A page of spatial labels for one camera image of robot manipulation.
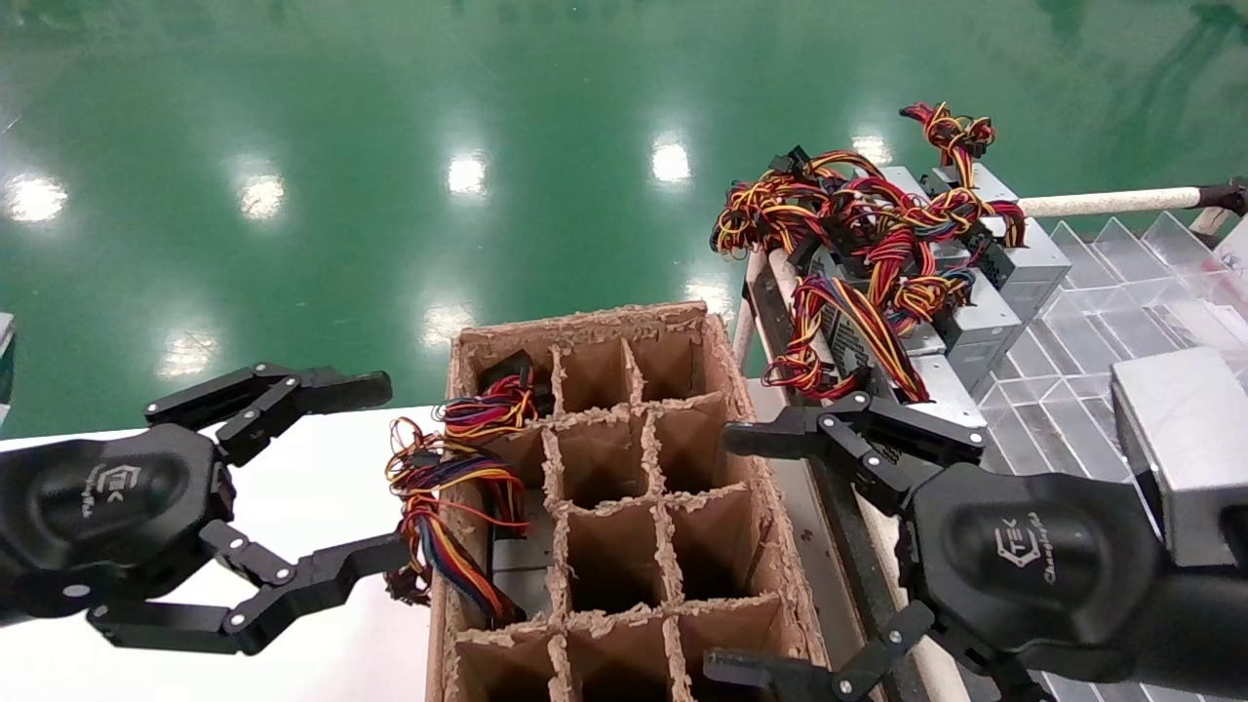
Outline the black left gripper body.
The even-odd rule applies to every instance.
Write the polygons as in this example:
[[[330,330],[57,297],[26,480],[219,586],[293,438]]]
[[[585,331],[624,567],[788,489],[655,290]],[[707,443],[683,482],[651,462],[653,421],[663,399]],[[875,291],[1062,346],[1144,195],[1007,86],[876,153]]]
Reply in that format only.
[[[170,595],[208,563],[201,530],[231,521],[235,496],[218,445],[173,425],[4,450],[2,623]]]

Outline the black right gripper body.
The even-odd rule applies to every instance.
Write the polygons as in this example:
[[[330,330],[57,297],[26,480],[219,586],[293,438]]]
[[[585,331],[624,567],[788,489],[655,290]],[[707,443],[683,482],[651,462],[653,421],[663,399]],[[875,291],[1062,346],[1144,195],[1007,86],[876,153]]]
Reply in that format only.
[[[953,465],[910,501],[910,588],[950,653],[1246,697],[1246,578],[1174,565],[1134,488]]]

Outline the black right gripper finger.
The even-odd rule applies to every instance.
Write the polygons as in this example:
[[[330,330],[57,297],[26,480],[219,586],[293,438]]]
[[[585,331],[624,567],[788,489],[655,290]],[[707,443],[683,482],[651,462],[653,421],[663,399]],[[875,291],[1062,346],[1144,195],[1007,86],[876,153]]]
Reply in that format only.
[[[889,517],[911,512],[924,483],[881,452],[881,446],[940,468],[975,463],[985,437],[922,410],[854,392],[825,406],[785,406],[770,422],[728,422],[723,448],[736,456],[811,458],[847,478],[860,496]]]
[[[778,701],[862,701],[924,637],[993,680],[1002,701],[1052,698],[1025,667],[1022,650],[1058,640],[1058,605],[1027,600],[978,605],[914,600],[889,621],[877,640],[837,670],[720,648],[704,655],[701,670],[708,680],[768,690]]]

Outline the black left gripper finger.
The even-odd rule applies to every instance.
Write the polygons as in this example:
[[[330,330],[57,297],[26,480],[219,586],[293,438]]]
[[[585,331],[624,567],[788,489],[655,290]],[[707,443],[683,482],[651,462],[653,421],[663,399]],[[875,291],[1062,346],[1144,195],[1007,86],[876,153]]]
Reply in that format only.
[[[89,623],[116,647],[255,656],[300,617],[346,605],[359,580],[411,560],[394,532],[321,548],[295,565],[220,520],[206,523],[200,540],[218,565],[255,585],[250,600],[233,607],[100,605]]]
[[[392,397],[384,371],[346,376],[331,366],[295,371],[257,363],[161,397],[144,408],[144,418],[150,427],[192,432],[218,425],[215,453],[245,466],[303,416],[378,408]]]

